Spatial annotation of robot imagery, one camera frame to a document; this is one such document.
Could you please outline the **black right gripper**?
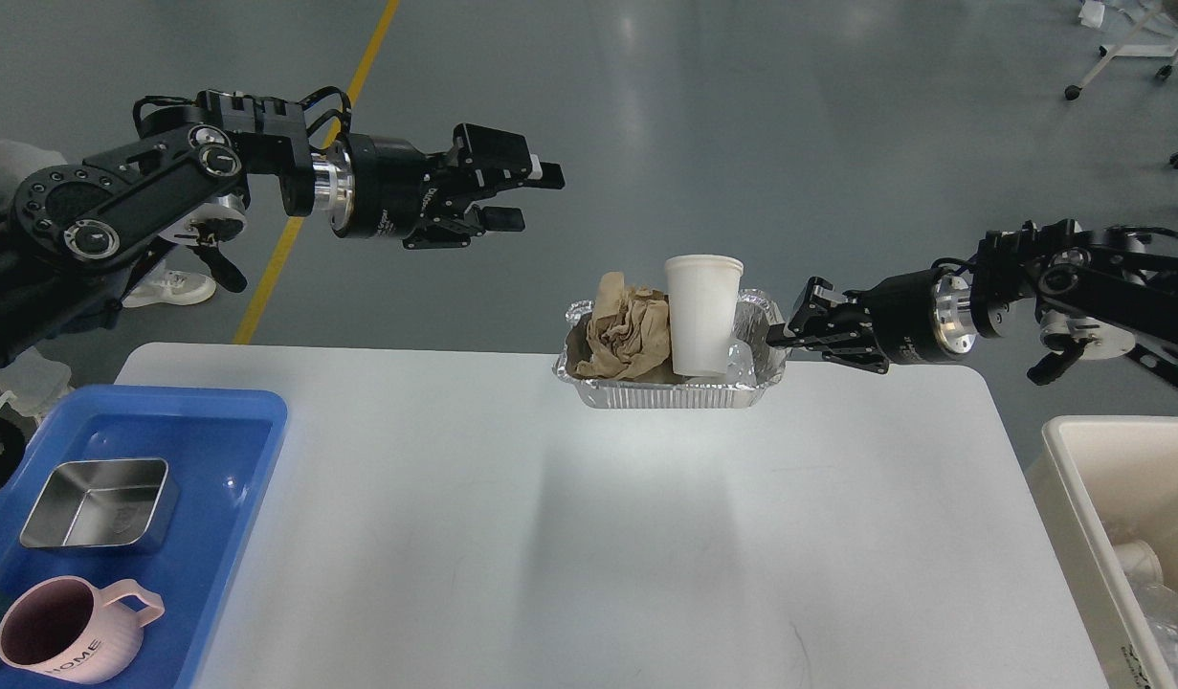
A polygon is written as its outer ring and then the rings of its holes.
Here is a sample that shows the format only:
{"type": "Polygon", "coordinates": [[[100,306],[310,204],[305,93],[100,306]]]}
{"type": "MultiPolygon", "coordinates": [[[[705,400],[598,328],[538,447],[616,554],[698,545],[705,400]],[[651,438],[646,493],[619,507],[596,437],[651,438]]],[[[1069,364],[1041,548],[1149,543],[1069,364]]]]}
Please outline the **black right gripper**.
{"type": "Polygon", "coordinates": [[[823,362],[886,375],[893,366],[953,365],[972,352],[978,330],[972,286],[944,267],[839,292],[810,278],[787,325],[768,327],[768,347],[818,352],[823,362]]]}

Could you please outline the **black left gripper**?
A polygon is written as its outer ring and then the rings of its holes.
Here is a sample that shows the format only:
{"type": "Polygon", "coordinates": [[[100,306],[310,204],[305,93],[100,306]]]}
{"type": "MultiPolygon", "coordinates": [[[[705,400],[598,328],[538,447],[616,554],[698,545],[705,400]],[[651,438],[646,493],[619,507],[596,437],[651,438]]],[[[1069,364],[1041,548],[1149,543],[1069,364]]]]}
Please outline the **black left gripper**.
{"type": "Polygon", "coordinates": [[[488,233],[519,233],[522,210],[471,205],[462,216],[426,218],[438,191],[454,203],[494,199],[516,188],[562,190],[558,163],[541,161],[524,135],[477,122],[454,127],[454,147],[424,153],[395,137],[340,134],[310,151],[315,210],[338,238],[395,238],[408,250],[466,249],[488,233]]]}

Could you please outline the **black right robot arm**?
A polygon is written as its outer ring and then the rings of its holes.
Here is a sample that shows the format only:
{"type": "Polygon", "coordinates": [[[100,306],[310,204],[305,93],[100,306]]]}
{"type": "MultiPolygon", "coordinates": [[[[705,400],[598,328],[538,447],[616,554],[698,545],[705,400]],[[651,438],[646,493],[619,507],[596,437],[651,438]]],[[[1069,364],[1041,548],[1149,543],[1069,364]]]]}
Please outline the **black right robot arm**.
{"type": "Polygon", "coordinates": [[[1030,300],[1045,347],[1032,383],[1045,387],[1084,359],[1125,358],[1178,391],[1178,256],[1151,252],[1154,238],[1178,241],[1178,232],[1027,221],[987,233],[969,258],[940,257],[865,291],[810,278],[767,344],[878,375],[955,365],[978,339],[1000,339],[1015,304],[1030,300]]]}

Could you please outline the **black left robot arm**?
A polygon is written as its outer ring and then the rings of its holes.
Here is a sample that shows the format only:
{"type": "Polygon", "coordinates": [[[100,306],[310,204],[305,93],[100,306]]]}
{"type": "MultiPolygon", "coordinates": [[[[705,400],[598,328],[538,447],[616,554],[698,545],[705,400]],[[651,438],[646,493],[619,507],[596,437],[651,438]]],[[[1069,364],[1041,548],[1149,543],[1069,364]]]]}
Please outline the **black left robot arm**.
{"type": "MultiPolygon", "coordinates": [[[[216,286],[239,293],[243,272],[221,244],[246,227],[249,175],[274,175],[291,217],[324,212],[339,238],[395,238],[409,250],[465,249],[518,233],[522,211],[491,199],[514,188],[561,190],[558,163],[524,135],[475,122],[445,152],[351,130],[348,92],[300,100],[204,90],[143,97],[138,139],[79,163],[29,171],[0,208],[0,371],[38,342],[113,327],[130,292],[172,249],[190,249],[216,286]]],[[[65,385],[32,393],[0,383],[0,402],[42,418],[65,385]]]]}

